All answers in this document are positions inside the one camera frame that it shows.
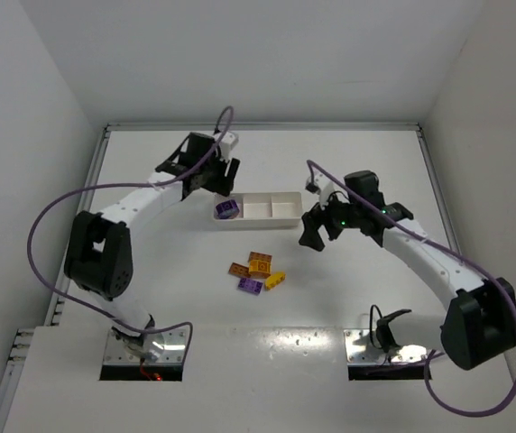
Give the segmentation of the purple lego brick top pile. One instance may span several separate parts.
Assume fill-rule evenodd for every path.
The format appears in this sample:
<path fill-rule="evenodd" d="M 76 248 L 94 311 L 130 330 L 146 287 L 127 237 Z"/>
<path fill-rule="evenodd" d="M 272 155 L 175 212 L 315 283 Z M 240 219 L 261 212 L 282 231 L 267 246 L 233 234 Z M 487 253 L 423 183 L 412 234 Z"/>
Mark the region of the purple lego brick top pile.
<path fill-rule="evenodd" d="M 238 206 L 235 199 L 228 199 L 221 201 L 215 206 L 217 219 L 232 219 L 236 218 L 240 214 L 240 207 Z"/>

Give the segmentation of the orange curved lego brick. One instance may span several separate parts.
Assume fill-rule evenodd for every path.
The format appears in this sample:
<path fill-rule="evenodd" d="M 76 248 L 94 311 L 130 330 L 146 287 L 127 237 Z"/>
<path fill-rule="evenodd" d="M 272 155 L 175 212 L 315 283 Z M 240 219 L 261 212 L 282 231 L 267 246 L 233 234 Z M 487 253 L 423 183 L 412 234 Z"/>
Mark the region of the orange curved lego brick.
<path fill-rule="evenodd" d="M 253 259 L 248 264 L 248 273 L 252 278 L 266 279 L 272 273 L 270 262 Z"/>

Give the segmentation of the yellow lego brick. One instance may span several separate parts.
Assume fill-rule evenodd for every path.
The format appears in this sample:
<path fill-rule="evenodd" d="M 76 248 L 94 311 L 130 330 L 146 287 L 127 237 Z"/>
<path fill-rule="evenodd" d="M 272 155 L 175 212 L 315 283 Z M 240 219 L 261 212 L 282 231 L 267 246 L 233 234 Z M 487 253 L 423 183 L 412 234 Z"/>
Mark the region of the yellow lego brick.
<path fill-rule="evenodd" d="M 274 287 L 280 285 L 286 279 L 285 272 L 275 272 L 272 273 L 264 282 L 264 287 L 266 290 L 271 290 Z"/>

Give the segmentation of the purple lego brick front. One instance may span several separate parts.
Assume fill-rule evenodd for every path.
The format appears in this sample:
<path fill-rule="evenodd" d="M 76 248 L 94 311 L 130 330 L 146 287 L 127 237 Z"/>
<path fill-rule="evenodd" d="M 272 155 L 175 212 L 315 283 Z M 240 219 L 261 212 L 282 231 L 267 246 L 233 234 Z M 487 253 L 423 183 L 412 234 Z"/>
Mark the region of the purple lego brick front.
<path fill-rule="evenodd" d="M 241 278 L 238 282 L 237 288 L 246 293 L 259 295 L 263 290 L 263 283 L 251 278 Z"/>

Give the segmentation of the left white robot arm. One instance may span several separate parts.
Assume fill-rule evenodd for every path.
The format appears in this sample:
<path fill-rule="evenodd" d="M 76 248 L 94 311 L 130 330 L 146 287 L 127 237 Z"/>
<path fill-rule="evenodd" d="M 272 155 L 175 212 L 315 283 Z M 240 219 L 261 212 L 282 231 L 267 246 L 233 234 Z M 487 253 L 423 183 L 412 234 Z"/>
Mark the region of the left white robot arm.
<path fill-rule="evenodd" d="M 229 195 L 240 165 L 231 155 L 238 142 L 232 132 L 192 132 L 154 169 L 145 186 L 96 213 L 82 211 L 75 216 L 64 273 L 92 294 L 121 338 L 142 345 L 155 325 L 152 315 L 129 292 L 133 239 L 165 209 L 198 189 Z"/>

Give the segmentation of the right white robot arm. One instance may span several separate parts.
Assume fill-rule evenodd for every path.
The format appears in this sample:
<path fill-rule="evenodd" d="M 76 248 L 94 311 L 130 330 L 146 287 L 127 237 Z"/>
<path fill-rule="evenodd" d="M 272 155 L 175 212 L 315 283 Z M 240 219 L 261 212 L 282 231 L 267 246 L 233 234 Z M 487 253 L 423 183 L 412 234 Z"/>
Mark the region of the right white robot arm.
<path fill-rule="evenodd" d="M 370 170 L 344 178 L 348 193 L 337 191 L 320 172 L 312 172 L 306 190 L 318 203 L 302 216 L 299 244 L 315 251 L 325 247 L 319 230 L 329 240 L 344 230 L 357 229 L 406 264 L 435 294 L 445 310 L 443 318 L 420 317 L 399 309 L 376 321 L 372 343 L 385 353 L 403 345 L 422 345 L 445 353 L 463 370 L 516 346 L 516 322 L 511 313 L 514 289 L 503 278 L 481 276 L 456 257 L 428 244 L 427 234 L 402 204 L 388 204 L 379 180 Z"/>

